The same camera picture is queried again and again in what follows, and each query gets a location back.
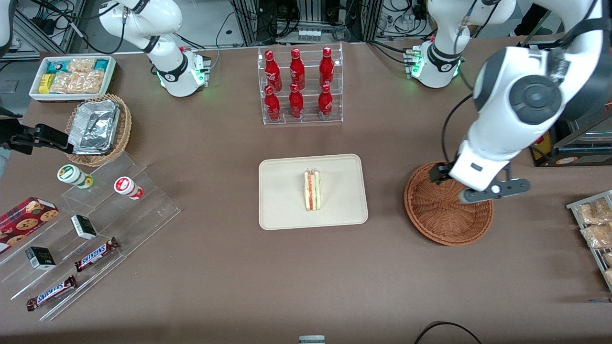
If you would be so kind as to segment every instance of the sandwich slice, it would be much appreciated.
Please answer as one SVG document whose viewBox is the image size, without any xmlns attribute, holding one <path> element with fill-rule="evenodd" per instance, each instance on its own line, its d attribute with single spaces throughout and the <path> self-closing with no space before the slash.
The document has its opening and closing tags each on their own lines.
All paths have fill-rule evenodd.
<svg viewBox="0 0 612 344">
<path fill-rule="evenodd" d="M 307 211 L 321 209 L 321 173 L 319 171 L 304 172 L 304 200 Z"/>
</svg>

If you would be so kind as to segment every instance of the empty wicker basket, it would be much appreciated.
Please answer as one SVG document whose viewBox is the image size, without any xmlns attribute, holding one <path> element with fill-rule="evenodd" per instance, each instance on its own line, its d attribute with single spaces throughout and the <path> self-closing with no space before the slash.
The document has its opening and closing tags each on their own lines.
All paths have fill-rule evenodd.
<svg viewBox="0 0 612 344">
<path fill-rule="evenodd" d="M 443 245 L 472 244 L 491 226 L 493 202 L 464 204 L 459 193 L 465 185 L 454 179 L 432 183 L 429 171 L 436 163 L 419 167 L 410 177 L 404 191 L 406 212 L 416 228 L 431 240 Z"/>
<path fill-rule="evenodd" d="M 124 101 L 121 98 L 112 94 L 105 94 L 91 99 L 87 99 L 85 100 L 85 102 L 93 103 L 102 102 L 104 100 L 112 100 L 114 102 L 117 102 L 121 106 L 121 114 L 119 115 L 119 124 L 117 125 L 117 134 L 115 135 L 114 139 L 113 151 L 107 155 L 66 154 L 71 162 L 80 165 L 98 167 L 103 163 L 118 157 L 119 153 L 125 150 L 127 142 L 130 139 L 130 130 L 132 129 L 132 115 L 130 114 L 130 109 L 127 108 L 127 105 L 125 105 Z M 70 119 L 68 120 L 68 124 L 66 125 L 65 133 L 70 133 L 70 128 L 72 128 L 72 121 L 74 120 L 76 113 L 77 109 L 72 112 L 72 116 L 70 117 Z"/>
</svg>

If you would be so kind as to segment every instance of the snickers bar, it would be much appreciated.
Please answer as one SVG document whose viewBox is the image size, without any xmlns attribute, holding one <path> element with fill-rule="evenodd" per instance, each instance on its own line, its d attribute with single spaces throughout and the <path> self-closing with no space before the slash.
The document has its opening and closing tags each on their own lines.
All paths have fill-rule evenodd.
<svg viewBox="0 0 612 344">
<path fill-rule="evenodd" d="M 61 293 L 71 288 L 76 288 L 76 287 L 77 287 L 77 280 L 75 279 L 73 275 L 70 275 L 70 277 L 68 277 L 68 279 L 63 281 L 62 283 L 38 295 L 38 297 L 33 297 L 32 299 L 28 300 L 28 303 L 26 304 L 28 308 L 28 312 L 31 312 L 37 309 L 42 304 L 44 304 L 45 302 L 49 301 L 50 299 L 54 297 L 57 297 Z"/>
<path fill-rule="evenodd" d="M 75 263 L 76 271 L 77 272 L 83 271 L 83 269 L 85 269 L 87 266 L 94 264 L 96 261 L 98 261 L 105 255 L 109 254 L 112 250 L 115 249 L 115 247 L 118 247 L 118 246 L 119 246 L 119 243 L 117 242 L 117 239 L 113 237 L 109 241 L 105 242 L 104 245 L 98 247 L 95 251 L 86 255 L 85 258 L 77 261 Z"/>
</svg>

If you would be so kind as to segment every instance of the bottle cap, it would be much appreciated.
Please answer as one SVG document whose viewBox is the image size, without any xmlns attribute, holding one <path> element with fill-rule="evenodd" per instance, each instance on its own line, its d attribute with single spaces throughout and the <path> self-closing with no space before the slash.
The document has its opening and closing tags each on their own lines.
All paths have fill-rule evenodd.
<svg viewBox="0 0 612 344">
<path fill-rule="evenodd" d="M 129 193 L 132 193 L 135 187 L 136 184 L 134 184 L 132 178 L 129 177 L 121 177 L 117 179 L 114 185 L 115 192 L 120 193 L 121 195 L 128 195 Z"/>
<path fill-rule="evenodd" d="M 272 50 L 266 50 L 264 56 L 266 57 L 266 61 L 274 60 L 274 53 L 272 52 Z"/>
</svg>

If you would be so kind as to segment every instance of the white and green container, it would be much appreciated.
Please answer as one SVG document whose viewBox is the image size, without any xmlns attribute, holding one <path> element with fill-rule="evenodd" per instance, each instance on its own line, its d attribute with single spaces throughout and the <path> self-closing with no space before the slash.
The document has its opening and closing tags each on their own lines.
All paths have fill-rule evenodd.
<svg viewBox="0 0 612 344">
<path fill-rule="evenodd" d="M 58 171 L 58 179 L 66 184 L 75 185 L 79 189 L 86 189 L 94 185 L 94 178 L 75 165 L 64 165 Z"/>
</svg>

